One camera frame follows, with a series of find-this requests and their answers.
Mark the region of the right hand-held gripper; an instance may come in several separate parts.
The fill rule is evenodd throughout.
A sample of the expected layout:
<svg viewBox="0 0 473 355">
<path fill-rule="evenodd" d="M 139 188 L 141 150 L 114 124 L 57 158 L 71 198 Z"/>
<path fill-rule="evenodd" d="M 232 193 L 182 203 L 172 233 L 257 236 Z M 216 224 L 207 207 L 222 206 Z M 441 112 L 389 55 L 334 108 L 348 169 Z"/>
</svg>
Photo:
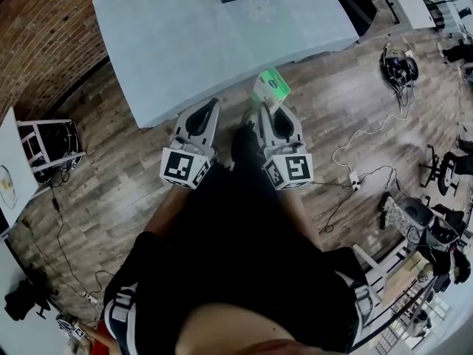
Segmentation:
<svg viewBox="0 0 473 355">
<path fill-rule="evenodd" d="M 302 125 L 294 113 L 282 107 L 283 134 L 288 144 L 276 145 L 273 119 L 266 104 L 259 112 L 259 125 L 266 162 L 262 169 L 276 191 L 297 189 L 313 182 L 313 159 L 302 141 Z"/>
</svg>

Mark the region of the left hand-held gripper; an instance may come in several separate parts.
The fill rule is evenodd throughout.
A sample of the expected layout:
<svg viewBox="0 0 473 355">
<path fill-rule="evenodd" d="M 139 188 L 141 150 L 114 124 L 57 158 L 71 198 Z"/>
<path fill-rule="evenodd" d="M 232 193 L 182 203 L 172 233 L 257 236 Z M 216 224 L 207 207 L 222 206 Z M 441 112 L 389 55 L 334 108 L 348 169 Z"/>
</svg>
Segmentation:
<svg viewBox="0 0 473 355">
<path fill-rule="evenodd" d="M 213 142 L 220 115 L 220 101 L 212 98 L 190 106 L 177 120 L 170 144 L 163 148 L 160 177 L 196 189 L 211 168 Z M 180 135 L 201 135 L 184 138 Z"/>
</svg>

